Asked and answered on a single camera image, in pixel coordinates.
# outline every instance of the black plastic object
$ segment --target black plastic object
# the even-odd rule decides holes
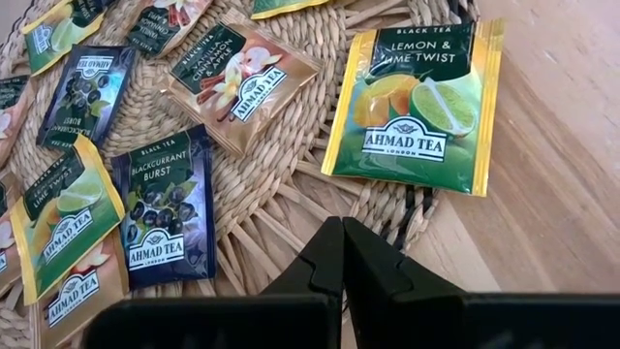
[[[618,296],[469,294],[353,218],[327,219],[260,296],[124,301],[83,344],[339,348],[343,272],[360,349],[620,347]]]

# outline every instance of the wicker mat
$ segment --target wicker mat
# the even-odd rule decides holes
[[[108,10],[100,31],[85,43],[125,45],[122,28],[138,1],[117,1]],[[260,25],[285,41],[323,59],[325,68],[302,89],[245,158],[234,159],[216,147],[213,188],[220,266],[216,280],[154,287],[137,292],[134,297],[259,293],[311,237],[291,223],[301,215],[316,221],[316,226],[306,228],[305,232],[314,232],[330,215],[351,215],[396,248],[406,249],[425,230],[437,205],[434,190],[328,178],[319,171],[348,45],[356,32],[368,28],[460,23],[477,18],[478,10],[471,1],[333,0],[325,6],[260,21]],[[106,159],[192,124],[178,107],[158,95],[154,84],[221,14],[231,7],[249,13],[252,2],[215,0],[184,43],[165,59],[138,60],[102,151]],[[16,28],[32,22],[54,3],[54,0],[35,0]],[[35,146],[35,138],[65,61],[38,77],[36,102],[10,159],[11,169],[26,187],[59,156]],[[23,69],[26,62],[23,36],[16,31],[0,52],[0,75],[9,76]],[[343,211],[333,202],[347,208]],[[17,291],[0,302],[0,347],[30,347],[28,321],[22,317],[21,301],[15,297]]]

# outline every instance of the tea bag packet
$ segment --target tea bag packet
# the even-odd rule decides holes
[[[319,6],[329,0],[255,0],[252,19],[265,19],[285,13]]]
[[[112,159],[128,210],[121,235],[132,290],[213,277],[211,150],[202,125]]]
[[[156,58],[176,48],[212,0],[141,0],[127,40]]]
[[[77,135],[11,209],[24,303],[57,285],[124,214],[97,148]]]
[[[111,0],[62,0],[45,15],[21,29],[30,69],[37,76],[51,67],[73,44],[96,32]]]
[[[486,195],[501,19],[355,36],[325,175]]]
[[[34,99],[33,83],[28,76],[0,79],[0,167],[9,158]]]
[[[82,134],[102,145],[123,97],[136,51],[75,45],[56,86],[38,145],[66,150]]]
[[[118,229],[114,229],[31,306],[32,347],[51,349],[70,343],[97,314],[122,301],[127,293],[125,254]]]
[[[19,181],[9,169],[0,172],[0,297],[21,276],[16,240],[9,217],[9,208],[17,201],[19,190]]]
[[[240,156],[321,66],[230,10],[176,64],[163,92]]]

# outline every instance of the yellow tea packet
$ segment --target yellow tea packet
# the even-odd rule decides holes
[[[265,19],[281,14],[319,6],[329,0],[255,0],[252,19]]]
[[[0,79],[0,167],[11,155],[21,125],[35,100],[33,82],[28,76]]]
[[[127,40],[147,56],[164,56],[183,42],[211,1],[141,0]]]
[[[19,280],[21,268],[9,208],[19,198],[20,184],[16,176],[4,169],[0,173],[0,297]]]
[[[32,76],[44,72],[73,44],[96,32],[106,6],[114,0],[62,0],[46,14],[21,29],[25,36]]]
[[[321,67],[230,10],[181,57],[162,92],[240,156]]]
[[[97,148],[76,137],[11,209],[26,305],[58,284],[125,215]]]
[[[101,311],[129,293],[118,229],[90,250],[62,282],[30,307],[32,348],[67,344]]]
[[[323,162],[485,196],[504,21],[357,34]]]

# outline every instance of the dark blue tea packet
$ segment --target dark blue tea packet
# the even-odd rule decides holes
[[[136,60],[131,47],[73,45],[47,109],[37,145],[70,149],[77,134],[100,147]]]
[[[112,158],[111,163],[127,210],[121,236],[131,289],[213,277],[211,146],[204,126]]]

